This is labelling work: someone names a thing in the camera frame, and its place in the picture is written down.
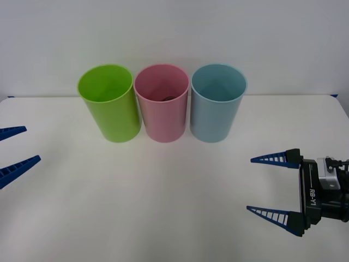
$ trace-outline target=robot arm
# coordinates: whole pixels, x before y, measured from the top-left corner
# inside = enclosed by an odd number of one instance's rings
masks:
[[[251,162],[299,169],[300,212],[247,206],[256,215],[296,236],[302,236],[322,217],[349,220],[349,161],[304,159],[299,149],[292,149],[252,158]]]

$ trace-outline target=silver bracket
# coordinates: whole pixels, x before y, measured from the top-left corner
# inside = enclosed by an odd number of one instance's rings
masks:
[[[327,170],[325,158],[317,158],[316,163],[318,170],[318,179],[320,180],[321,187],[327,190],[339,190],[340,185],[337,178],[336,169],[333,169],[333,171],[330,173]]]

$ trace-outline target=white wall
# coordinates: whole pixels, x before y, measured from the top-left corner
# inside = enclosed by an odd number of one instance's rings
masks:
[[[348,0],[2,0],[0,96],[77,95],[103,63],[191,74],[223,62],[244,72],[249,94],[339,93],[345,104],[348,10]]]

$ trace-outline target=cup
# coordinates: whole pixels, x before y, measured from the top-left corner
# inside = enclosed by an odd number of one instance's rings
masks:
[[[133,76],[126,67],[95,67],[81,77],[77,90],[107,140],[125,142],[138,134],[141,123]]]
[[[208,64],[195,71],[191,88],[191,132],[204,142],[225,139],[246,92],[244,75],[226,64]]]
[[[172,142],[185,130],[189,77],[172,64],[154,64],[135,79],[135,91],[147,134],[157,142]]]

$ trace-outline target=pink cup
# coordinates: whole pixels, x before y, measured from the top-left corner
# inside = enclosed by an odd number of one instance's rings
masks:
[[[143,69],[134,87],[147,134],[157,142],[172,142],[185,130],[189,77],[172,64]]]

